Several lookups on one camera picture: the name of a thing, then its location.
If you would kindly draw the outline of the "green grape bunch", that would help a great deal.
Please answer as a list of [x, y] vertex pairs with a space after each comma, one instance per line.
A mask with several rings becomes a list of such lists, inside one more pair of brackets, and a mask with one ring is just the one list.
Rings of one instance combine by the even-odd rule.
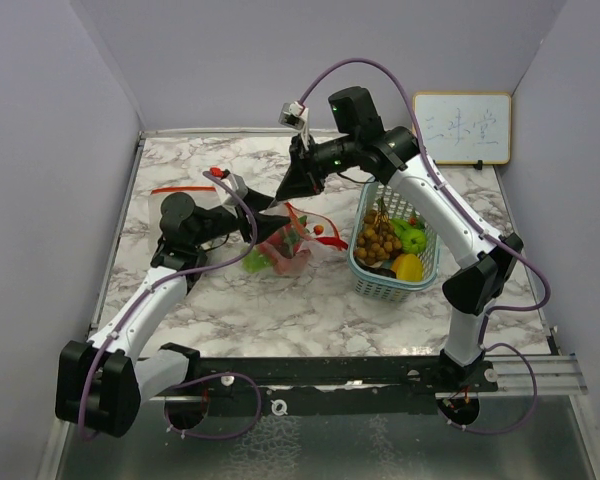
[[274, 261], [265, 253], [251, 251], [242, 259], [242, 267], [250, 274], [255, 274], [274, 266]]

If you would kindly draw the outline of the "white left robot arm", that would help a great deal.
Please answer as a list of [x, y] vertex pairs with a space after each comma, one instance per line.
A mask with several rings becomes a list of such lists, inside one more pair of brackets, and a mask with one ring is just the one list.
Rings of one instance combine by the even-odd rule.
[[249, 247], [290, 224], [286, 215], [266, 213], [271, 198], [251, 189], [231, 191], [206, 209], [186, 191], [160, 204], [157, 248], [145, 279], [119, 313], [83, 342], [70, 341], [59, 356], [55, 416], [87, 431], [120, 438], [141, 405], [174, 389], [186, 395], [205, 382], [200, 354], [174, 343], [143, 360], [140, 354], [164, 317], [213, 270], [206, 245], [239, 232]]

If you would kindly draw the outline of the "clear orange-zip bag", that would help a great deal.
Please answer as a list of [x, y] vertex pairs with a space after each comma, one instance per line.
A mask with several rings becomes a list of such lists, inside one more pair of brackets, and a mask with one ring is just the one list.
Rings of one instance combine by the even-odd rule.
[[153, 253], [161, 239], [177, 246], [191, 246], [198, 223], [192, 219], [197, 209], [210, 210], [219, 205], [214, 187], [164, 187], [151, 191], [148, 245]]
[[308, 266], [337, 257], [348, 249], [329, 218], [297, 209], [290, 202], [273, 206], [261, 215], [275, 220], [282, 218], [287, 223], [275, 231], [266, 224], [264, 240], [242, 259], [242, 268], [249, 274], [300, 276]]

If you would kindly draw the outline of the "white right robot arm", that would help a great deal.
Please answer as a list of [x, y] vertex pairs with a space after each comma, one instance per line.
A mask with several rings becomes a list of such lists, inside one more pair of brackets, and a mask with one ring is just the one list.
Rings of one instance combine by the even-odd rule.
[[486, 310], [502, 293], [521, 253], [517, 234], [504, 237], [449, 186], [411, 130], [384, 128], [369, 91], [349, 87], [328, 99], [339, 138], [316, 143], [308, 109], [283, 105], [280, 124], [297, 130], [290, 165], [276, 191], [277, 201], [324, 191], [326, 178], [358, 167], [408, 201], [423, 215], [453, 255], [459, 269], [442, 290], [451, 304], [451, 323], [440, 354], [439, 378], [449, 390], [471, 384], [485, 355]]

